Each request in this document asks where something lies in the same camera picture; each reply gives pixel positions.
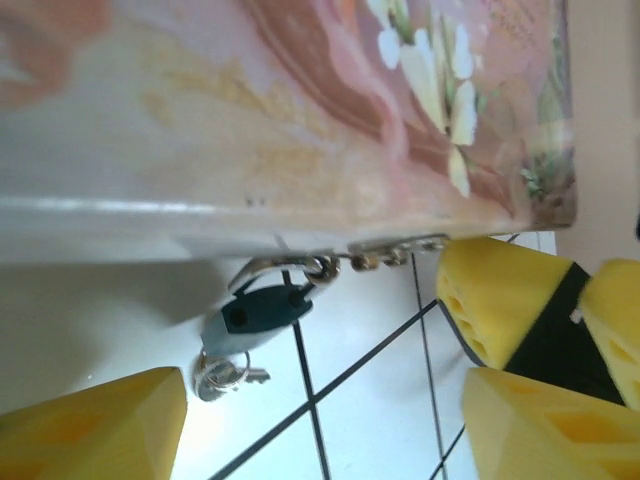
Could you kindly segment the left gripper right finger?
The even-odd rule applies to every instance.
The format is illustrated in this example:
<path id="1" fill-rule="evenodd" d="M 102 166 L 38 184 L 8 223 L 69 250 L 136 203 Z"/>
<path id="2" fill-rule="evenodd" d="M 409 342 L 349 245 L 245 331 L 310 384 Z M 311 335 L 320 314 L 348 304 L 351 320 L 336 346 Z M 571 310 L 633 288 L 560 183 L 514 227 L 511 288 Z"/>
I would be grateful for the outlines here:
<path id="1" fill-rule="evenodd" d="M 462 410 L 481 479 L 636 479 L 639 414 L 490 368 L 467 371 Z"/>

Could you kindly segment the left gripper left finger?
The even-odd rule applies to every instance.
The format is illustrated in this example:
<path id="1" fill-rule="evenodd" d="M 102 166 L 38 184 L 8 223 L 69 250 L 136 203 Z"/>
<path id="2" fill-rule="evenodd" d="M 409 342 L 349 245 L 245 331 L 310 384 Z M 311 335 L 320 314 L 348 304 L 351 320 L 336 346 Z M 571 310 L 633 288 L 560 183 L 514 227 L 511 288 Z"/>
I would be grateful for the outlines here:
<path id="1" fill-rule="evenodd" d="M 159 367 L 1 417 L 4 479 L 168 479 L 187 413 L 177 367 Z"/>

